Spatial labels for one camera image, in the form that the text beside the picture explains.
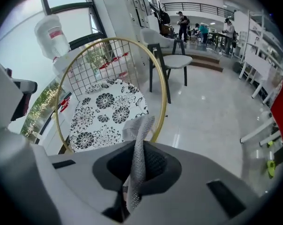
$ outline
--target red label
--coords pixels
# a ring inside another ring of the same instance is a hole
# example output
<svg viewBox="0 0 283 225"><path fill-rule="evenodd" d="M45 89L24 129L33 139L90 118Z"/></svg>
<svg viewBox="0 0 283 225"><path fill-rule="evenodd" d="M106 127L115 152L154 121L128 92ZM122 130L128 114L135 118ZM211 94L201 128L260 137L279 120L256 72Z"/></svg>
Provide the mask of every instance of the red label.
<svg viewBox="0 0 283 225"><path fill-rule="evenodd" d="M62 35L62 34L63 34L62 31L58 30L58 31L51 32L49 35L50 35L50 38L54 38L54 37Z"/></svg>

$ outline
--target floral patterned fabric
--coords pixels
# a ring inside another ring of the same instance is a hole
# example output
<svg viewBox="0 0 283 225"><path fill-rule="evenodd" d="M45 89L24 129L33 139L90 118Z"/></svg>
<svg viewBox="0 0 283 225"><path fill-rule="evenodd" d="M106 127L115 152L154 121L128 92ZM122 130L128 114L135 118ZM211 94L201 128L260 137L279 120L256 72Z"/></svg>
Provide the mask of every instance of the floral patterned fabric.
<svg viewBox="0 0 283 225"><path fill-rule="evenodd" d="M75 152L121 143L127 120L144 116L148 107L134 85L109 79L86 89L70 127L70 144Z"/></svg>

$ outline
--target gold hoop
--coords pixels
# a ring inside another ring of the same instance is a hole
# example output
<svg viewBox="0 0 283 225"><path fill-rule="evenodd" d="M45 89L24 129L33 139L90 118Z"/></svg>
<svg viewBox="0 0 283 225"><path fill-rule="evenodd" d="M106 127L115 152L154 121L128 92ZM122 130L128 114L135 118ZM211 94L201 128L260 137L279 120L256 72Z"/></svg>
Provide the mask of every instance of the gold hoop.
<svg viewBox="0 0 283 225"><path fill-rule="evenodd" d="M99 44L99 43L105 43L105 42L109 42L111 40L121 40L121 41L126 41L129 43L132 43L138 47L140 47L149 57L150 59L153 61L153 64L155 65L157 71L158 71L158 75L159 75L159 80L160 80L160 87L161 87L161 91L162 91L162 101L161 101L161 109L160 109L160 114L159 114L159 119L158 119L158 123L156 125L155 131L153 133L153 137L151 139L151 142L156 142L156 139L159 136L159 133L161 131L162 125L164 123L164 117L165 117L165 111L166 111L166 86L165 86L165 80L164 80L164 75L161 69L161 66L159 65L159 63L157 62L155 56L142 44L132 41L130 39L127 38L120 38L120 37L110 37L110 38L104 38L101 41L97 41L93 44L91 44L90 46L86 47L85 49L83 49L74 59L73 61L70 63L70 65L67 67L61 82L59 84L58 87L58 91L57 91L57 95L56 95L56 101L55 101L55 117L56 117L56 126L57 126L57 130L58 130L58 134L60 136L60 139L63 143L63 145L65 146L67 151L73 152L67 145L66 141L64 140L62 133L61 133L61 129L60 129L60 125L59 125L59 118L58 118L58 104L59 104L59 94L61 91L61 86L63 84L63 81L65 80L65 77L69 71L69 69L72 67L73 63L77 60L77 58L79 58L86 50L88 50L91 47L94 47L95 45Z"/></svg>

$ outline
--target railing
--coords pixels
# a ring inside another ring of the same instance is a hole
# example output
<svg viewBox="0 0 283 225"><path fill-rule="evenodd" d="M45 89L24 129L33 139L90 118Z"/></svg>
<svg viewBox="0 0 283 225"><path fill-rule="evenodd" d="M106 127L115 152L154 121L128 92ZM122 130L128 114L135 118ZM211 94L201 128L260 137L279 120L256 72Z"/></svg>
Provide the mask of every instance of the railing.
<svg viewBox="0 0 283 225"><path fill-rule="evenodd" d="M203 3L195 2L169 2L164 3L164 10L167 11L197 11L210 13L234 20L234 13L222 7L215 7Z"/></svg>

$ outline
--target wire grid panel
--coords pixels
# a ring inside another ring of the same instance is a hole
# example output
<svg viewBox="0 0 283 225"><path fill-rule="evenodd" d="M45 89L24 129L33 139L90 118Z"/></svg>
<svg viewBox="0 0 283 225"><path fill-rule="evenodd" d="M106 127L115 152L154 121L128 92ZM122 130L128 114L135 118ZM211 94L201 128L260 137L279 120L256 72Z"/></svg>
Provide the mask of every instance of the wire grid panel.
<svg viewBox="0 0 283 225"><path fill-rule="evenodd" d="M122 79L139 88L132 47L124 41L113 40L99 43L83 52L67 72L69 83L76 98L92 85L108 79Z"/></svg>

